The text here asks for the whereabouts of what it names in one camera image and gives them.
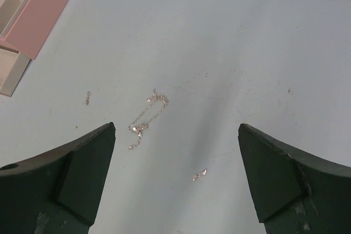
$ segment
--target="white surface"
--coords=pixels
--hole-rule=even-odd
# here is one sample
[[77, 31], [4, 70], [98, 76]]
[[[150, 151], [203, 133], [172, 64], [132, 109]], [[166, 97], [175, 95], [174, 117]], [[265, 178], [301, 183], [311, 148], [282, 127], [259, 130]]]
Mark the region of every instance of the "white surface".
[[[0, 166], [113, 121], [90, 234], [263, 233], [237, 129], [351, 165], [349, 14], [347, 0], [70, 0], [0, 97]], [[154, 88], [170, 104], [129, 151]]]

